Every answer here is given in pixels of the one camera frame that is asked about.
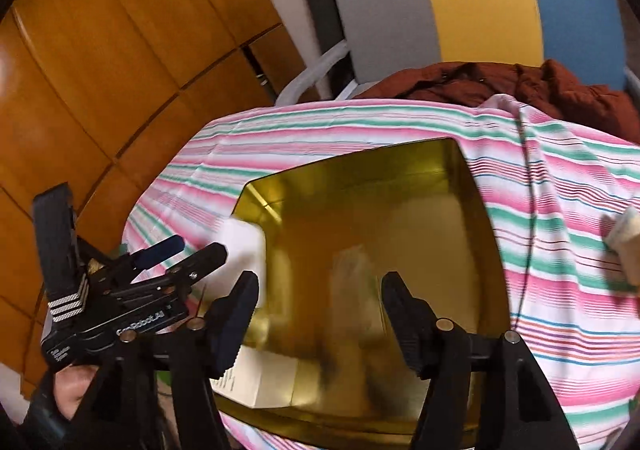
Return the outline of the person's left hand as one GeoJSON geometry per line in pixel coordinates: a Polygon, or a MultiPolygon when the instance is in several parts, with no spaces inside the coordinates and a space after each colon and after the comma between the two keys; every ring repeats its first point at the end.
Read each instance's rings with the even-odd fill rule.
{"type": "Polygon", "coordinates": [[[75,415],[82,398],[90,386],[97,366],[66,366],[56,372],[53,381],[53,396],[60,413],[71,420],[75,415]]]}

